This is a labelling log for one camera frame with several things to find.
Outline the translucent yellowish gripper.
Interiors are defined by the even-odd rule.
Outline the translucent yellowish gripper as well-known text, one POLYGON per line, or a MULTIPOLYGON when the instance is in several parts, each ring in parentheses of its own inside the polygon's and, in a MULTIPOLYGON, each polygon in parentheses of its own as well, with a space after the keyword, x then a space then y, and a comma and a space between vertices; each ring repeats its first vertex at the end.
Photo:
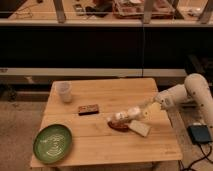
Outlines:
POLYGON ((148 117, 151 114, 153 114, 156 111, 160 111, 161 110, 161 104, 158 102, 149 102, 144 110, 143 110, 143 116, 144 117, 148 117))

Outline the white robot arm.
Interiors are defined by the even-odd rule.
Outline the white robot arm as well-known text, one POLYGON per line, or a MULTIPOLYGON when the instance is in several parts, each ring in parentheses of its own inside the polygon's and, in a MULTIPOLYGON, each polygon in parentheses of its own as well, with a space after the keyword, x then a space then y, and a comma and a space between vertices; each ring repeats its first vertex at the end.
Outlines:
POLYGON ((170 109, 190 100, 196 102, 204 122, 213 131, 213 96, 207 80, 201 74, 188 75, 183 84, 158 92, 153 98, 144 101, 142 106, 157 102, 163 109, 170 109))

